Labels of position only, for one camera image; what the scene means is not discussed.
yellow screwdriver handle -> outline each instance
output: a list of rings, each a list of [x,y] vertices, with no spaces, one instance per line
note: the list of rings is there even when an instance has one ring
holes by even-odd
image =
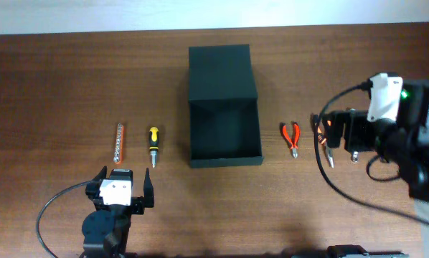
[[[159,129],[157,127],[152,127],[149,130],[149,150],[158,150],[159,149]]]

wooden table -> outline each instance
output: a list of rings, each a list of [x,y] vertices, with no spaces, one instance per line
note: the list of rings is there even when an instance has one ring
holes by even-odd
[[[264,163],[191,169],[188,47],[245,43]],[[0,257],[48,257],[34,233],[37,213],[58,191],[92,179],[103,165],[116,167],[117,123],[126,125],[121,167],[135,173],[135,196],[150,166],[147,131],[155,125],[162,132],[160,162],[151,170],[156,206],[132,218],[130,252],[261,254],[361,244],[421,257],[419,225],[344,200],[315,162],[309,115],[379,71],[429,79],[429,24],[0,36]],[[368,104],[356,92],[334,109]],[[278,132],[290,120],[301,123],[298,159]],[[357,164],[342,149],[334,155],[328,172],[341,189],[414,212],[404,182],[367,178],[373,153]],[[373,169],[386,176],[396,167]],[[92,211],[81,189],[48,208],[41,231],[59,257],[82,252],[81,225]]]

red handle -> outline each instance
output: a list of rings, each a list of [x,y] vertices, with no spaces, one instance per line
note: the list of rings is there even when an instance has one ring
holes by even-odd
[[[286,143],[288,144],[288,147],[290,149],[294,148],[293,142],[291,141],[291,138],[289,137],[288,131],[286,130],[286,124],[281,123],[280,128],[281,128],[281,134],[283,135],[283,138],[285,139]]]
[[[298,140],[299,140],[299,136],[301,136],[301,129],[299,128],[299,125],[296,122],[293,123],[293,128],[294,128],[294,141],[292,142],[292,144],[294,145],[294,148],[298,148]]]

green light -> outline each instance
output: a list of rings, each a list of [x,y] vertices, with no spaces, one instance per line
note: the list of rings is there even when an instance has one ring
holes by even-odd
[[[405,90],[402,90],[402,91],[401,91],[401,97],[402,97],[403,99],[405,99],[405,98],[409,97],[409,93],[407,93],[407,91],[405,91]]]

black box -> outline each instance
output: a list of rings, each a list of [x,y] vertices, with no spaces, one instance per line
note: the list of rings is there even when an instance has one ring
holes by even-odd
[[[191,167],[260,165],[249,45],[189,48]]]

